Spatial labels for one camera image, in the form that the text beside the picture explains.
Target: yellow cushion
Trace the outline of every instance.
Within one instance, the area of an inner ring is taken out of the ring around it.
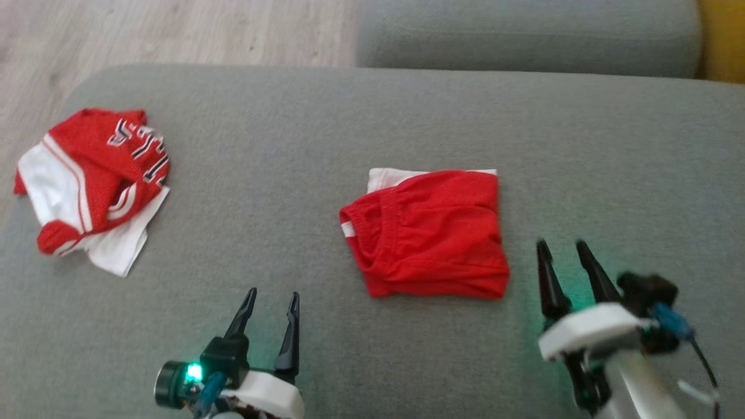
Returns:
[[[745,0],[699,0],[703,17],[702,76],[745,84]]]

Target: gray ottoman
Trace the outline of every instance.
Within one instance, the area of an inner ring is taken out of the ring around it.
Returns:
[[[366,0],[357,64],[692,77],[695,0]]]
[[[745,410],[745,87],[132,66],[84,82],[60,118],[81,107],[144,107],[165,135],[171,194],[124,279],[83,255],[39,254],[18,200],[0,236],[0,418],[187,418],[156,407],[156,373],[196,359],[252,286],[256,367],[276,356],[300,293],[308,419],[581,418],[563,366],[538,350],[540,236],[578,306],[592,293],[577,237],[613,277],[632,268],[677,283],[725,411]],[[499,170],[503,300],[367,295],[338,210],[376,166]],[[656,367],[670,386],[706,388],[690,348]]]

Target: light wood floor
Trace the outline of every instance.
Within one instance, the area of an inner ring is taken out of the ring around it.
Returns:
[[[18,158],[125,63],[352,66],[357,0],[0,0],[0,226]]]

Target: folded clothing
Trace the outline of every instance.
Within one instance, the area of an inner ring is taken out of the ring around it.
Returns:
[[[40,251],[83,249],[97,266],[127,275],[168,194],[168,154],[146,123],[143,110],[84,109],[21,157],[13,192],[31,200]]]
[[[504,296],[496,171],[373,168],[368,192],[339,216],[371,296]]]

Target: green led light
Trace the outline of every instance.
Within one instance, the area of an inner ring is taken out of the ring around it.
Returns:
[[[186,378],[192,381],[202,381],[202,365],[189,364],[186,368]]]

